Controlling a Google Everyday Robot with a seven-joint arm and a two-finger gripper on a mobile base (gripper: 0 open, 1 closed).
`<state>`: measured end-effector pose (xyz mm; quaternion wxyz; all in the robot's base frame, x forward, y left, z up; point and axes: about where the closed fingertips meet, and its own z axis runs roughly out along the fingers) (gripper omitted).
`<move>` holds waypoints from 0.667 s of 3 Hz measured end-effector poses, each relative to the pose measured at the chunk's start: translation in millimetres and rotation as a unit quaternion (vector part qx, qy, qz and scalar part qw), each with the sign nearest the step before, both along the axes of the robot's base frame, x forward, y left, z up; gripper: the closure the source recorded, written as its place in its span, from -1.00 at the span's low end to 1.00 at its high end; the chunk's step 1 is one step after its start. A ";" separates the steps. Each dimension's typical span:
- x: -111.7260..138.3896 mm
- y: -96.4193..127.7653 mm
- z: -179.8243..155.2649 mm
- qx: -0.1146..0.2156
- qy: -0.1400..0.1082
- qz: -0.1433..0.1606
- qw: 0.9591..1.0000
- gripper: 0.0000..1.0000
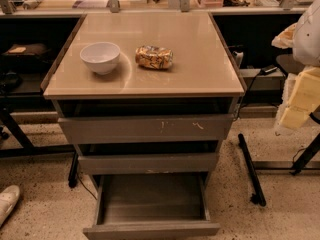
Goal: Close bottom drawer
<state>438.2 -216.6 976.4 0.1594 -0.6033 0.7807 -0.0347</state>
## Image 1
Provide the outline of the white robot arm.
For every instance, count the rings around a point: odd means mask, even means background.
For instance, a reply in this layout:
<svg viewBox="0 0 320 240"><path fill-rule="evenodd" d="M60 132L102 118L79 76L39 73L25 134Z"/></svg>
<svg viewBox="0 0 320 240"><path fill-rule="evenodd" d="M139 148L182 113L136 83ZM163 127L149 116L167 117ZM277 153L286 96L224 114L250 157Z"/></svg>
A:
<svg viewBox="0 0 320 240"><path fill-rule="evenodd" d="M278 118L279 126L297 129L320 106L320 0L314 0L298 22L278 34L271 44L291 48L293 59L304 66Z"/></svg>

